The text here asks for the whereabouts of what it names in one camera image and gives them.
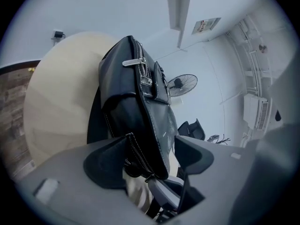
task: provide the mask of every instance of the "wall fan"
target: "wall fan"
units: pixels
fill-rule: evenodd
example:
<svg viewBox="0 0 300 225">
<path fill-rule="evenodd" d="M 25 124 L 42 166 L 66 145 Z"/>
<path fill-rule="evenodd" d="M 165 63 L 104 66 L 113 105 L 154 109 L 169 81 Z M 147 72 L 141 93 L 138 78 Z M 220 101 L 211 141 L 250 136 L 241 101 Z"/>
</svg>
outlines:
<svg viewBox="0 0 300 225">
<path fill-rule="evenodd" d="M 173 78 L 169 82 L 171 97 L 178 97 L 194 89 L 198 78 L 192 74 L 183 74 Z"/>
</svg>

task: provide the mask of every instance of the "beige round table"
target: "beige round table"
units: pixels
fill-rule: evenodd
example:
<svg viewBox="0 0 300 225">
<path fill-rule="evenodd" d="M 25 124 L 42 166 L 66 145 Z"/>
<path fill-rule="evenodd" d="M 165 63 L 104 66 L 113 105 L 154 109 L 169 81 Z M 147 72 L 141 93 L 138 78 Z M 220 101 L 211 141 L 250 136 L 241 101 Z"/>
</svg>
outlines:
<svg viewBox="0 0 300 225">
<path fill-rule="evenodd" d="M 90 111 L 98 89 L 98 65 L 117 40 L 97 32 L 72 35 L 55 45 L 40 61 L 27 88 L 24 131 L 36 166 L 54 154 L 87 141 Z M 170 153 L 170 175 L 178 162 Z M 124 175 L 128 194 L 148 189 L 143 178 Z"/>
</svg>

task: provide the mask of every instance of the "black chair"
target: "black chair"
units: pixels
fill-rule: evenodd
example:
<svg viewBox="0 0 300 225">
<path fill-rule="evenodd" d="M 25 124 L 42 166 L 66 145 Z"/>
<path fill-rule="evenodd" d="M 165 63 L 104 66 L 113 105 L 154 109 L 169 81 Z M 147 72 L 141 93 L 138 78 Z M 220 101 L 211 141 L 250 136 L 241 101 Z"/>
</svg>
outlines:
<svg viewBox="0 0 300 225">
<path fill-rule="evenodd" d="M 200 125 L 198 119 L 196 122 L 189 124 L 188 121 L 185 121 L 178 129 L 179 135 L 188 136 L 200 140 L 205 140 L 205 132 Z"/>
</svg>

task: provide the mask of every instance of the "black leather bag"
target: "black leather bag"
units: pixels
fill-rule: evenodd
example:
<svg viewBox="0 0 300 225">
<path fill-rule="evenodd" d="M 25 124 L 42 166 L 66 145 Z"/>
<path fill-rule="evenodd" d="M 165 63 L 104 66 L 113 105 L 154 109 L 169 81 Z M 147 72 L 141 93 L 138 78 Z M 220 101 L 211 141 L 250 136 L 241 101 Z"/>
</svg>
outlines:
<svg viewBox="0 0 300 225">
<path fill-rule="evenodd" d="M 112 137 L 127 137 L 127 174 L 166 179 L 177 125 L 163 69 L 128 36 L 100 62 L 99 88 Z"/>
</svg>

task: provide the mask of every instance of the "air conditioner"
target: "air conditioner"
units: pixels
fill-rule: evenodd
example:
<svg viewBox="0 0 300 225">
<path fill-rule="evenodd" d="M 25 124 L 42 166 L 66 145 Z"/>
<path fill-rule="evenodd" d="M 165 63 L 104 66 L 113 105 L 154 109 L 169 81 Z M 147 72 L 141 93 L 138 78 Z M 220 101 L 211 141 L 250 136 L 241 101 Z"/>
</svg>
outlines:
<svg viewBox="0 0 300 225">
<path fill-rule="evenodd" d="M 267 118 L 268 100 L 254 94 L 244 96 L 244 121 L 249 128 L 262 130 Z"/>
</svg>

